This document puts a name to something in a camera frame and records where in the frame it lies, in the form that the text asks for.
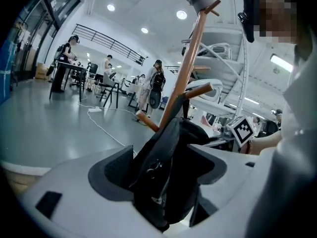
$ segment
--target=lab floor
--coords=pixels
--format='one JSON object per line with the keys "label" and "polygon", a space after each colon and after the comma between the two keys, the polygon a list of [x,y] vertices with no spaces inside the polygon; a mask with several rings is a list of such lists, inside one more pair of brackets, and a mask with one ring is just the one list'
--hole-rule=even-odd
{"label": "lab floor", "polygon": [[[98,128],[88,117],[88,108],[79,106],[77,87],[65,93],[53,93],[51,84],[42,80],[19,83],[10,99],[0,106],[0,160],[27,167],[52,168],[74,158],[120,145]],[[93,92],[85,91],[82,105],[102,106]],[[110,108],[115,108],[116,93]],[[119,94],[118,108],[128,107],[130,97]],[[154,110],[152,120],[158,124],[162,110]],[[120,110],[90,113],[96,123],[124,145],[139,152],[151,138],[148,127],[134,121],[134,116]]]}

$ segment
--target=cardboard box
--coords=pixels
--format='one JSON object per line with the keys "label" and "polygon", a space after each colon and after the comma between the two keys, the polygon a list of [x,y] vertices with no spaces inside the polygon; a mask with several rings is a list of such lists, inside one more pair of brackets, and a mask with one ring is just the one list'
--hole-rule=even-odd
{"label": "cardboard box", "polygon": [[49,81],[51,79],[51,75],[46,76],[47,71],[48,68],[45,68],[45,64],[39,62],[36,67],[35,78]]}

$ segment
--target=wooden stick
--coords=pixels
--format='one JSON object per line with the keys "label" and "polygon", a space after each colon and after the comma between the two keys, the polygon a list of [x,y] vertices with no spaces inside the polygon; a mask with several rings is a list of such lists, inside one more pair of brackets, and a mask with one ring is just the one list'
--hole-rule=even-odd
{"label": "wooden stick", "polygon": [[213,13],[214,15],[216,15],[217,17],[220,16],[220,14],[218,12],[214,11],[214,10],[211,10],[210,12]]}
{"label": "wooden stick", "polygon": [[[220,4],[221,1],[220,0],[216,0],[212,5],[209,5],[206,9],[205,9],[205,14],[208,14],[209,12],[212,11],[212,9],[214,9],[218,4]],[[215,11],[212,11],[213,14],[215,14],[216,16],[219,16],[219,14]]]}
{"label": "wooden stick", "polygon": [[209,70],[210,67],[204,65],[195,65],[193,71]]}
{"label": "wooden stick", "polygon": [[197,87],[191,91],[188,91],[187,93],[185,93],[185,98],[186,100],[194,98],[196,96],[202,95],[204,93],[210,92],[213,90],[213,87],[210,83],[207,83],[205,85],[202,85],[200,87]]}
{"label": "wooden stick", "polygon": [[151,119],[148,118],[141,110],[139,110],[136,113],[136,115],[142,122],[144,122],[154,132],[157,132],[159,130],[159,127],[154,122],[152,122]]}
{"label": "wooden stick", "polygon": [[192,73],[192,69],[193,69],[194,61],[198,52],[198,48],[200,46],[200,41],[202,40],[206,18],[207,18],[207,14],[205,13],[204,10],[198,13],[198,18],[197,18],[196,26],[193,32],[193,36],[187,47],[188,51],[186,52],[184,61],[179,70],[174,91],[172,92],[169,98],[169,101],[166,105],[165,112],[163,114],[162,120],[159,125],[160,128],[164,128],[166,126],[167,120],[171,113],[172,106],[177,96],[185,92],[188,79],[190,77],[190,74]]}

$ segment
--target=fluorescent light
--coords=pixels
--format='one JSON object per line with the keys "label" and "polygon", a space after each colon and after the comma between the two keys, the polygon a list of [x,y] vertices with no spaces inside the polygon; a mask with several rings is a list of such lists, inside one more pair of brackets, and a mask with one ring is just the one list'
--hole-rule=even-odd
{"label": "fluorescent light", "polygon": [[259,115],[258,115],[258,114],[256,114],[256,113],[252,113],[252,114],[254,114],[255,116],[258,116],[258,117],[262,118],[263,120],[265,120],[265,118],[264,118],[264,117],[261,117],[261,116],[259,116]]}
{"label": "fluorescent light", "polygon": [[184,12],[183,10],[179,10],[179,11],[176,13],[176,16],[177,16],[179,19],[184,20],[185,18],[187,18],[187,13]]}
{"label": "fluorescent light", "polygon": [[251,100],[251,99],[249,99],[247,97],[245,97],[244,99],[247,100],[247,101],[251,101],[251,102],[253,102],[253,103],[257,104],[257,105],[259,104],[258,102],[254,101],[254,100]]}
{"label": "fluorescent light", "polygon": [[107,8],[108,8],[109,11],[114,11],[115,10],[115,7],[113,6],[113,4],[108,4]]}
{"label": "fluorescent light", "polygon": [[145,27],[142,27],[142,28],[141,28],[141,31],[142,31],[143,33],[145,33],[145,34],[147,34],[147,33],[149,32],[148,29],[145,28]]}
{"label": "fluorescent light", "polygon": [[283,69],[287,70],[288,72],[292,72],[293,70],[293,65],[291,65],[290,63],[288,63],[287,61],[284,61],[283,59],[279,58],[277,55],[273,54],[271,56],[271,62],[281,66]]}

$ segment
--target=black shirt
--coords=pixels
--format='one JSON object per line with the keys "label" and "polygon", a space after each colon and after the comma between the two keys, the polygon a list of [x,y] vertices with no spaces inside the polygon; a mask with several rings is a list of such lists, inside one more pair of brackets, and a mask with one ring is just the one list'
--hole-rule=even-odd
{"label": "black shirt", "polygon": [[62,62],[67,62],[67,63],[69,63],[69,62],[68,62],[68,57],[64,55],[64,52],[65,52],[66,48],[69,48],[69,49],[68,49],[68,53],[70,53],[71,47],[70,47],[70,43],[69,43],[69,42],[67,42],[67,43],[64,45],[63,49],[61,50],[61,53],[60,53],[61,55],[60,55],[59,60],[62,61]]}

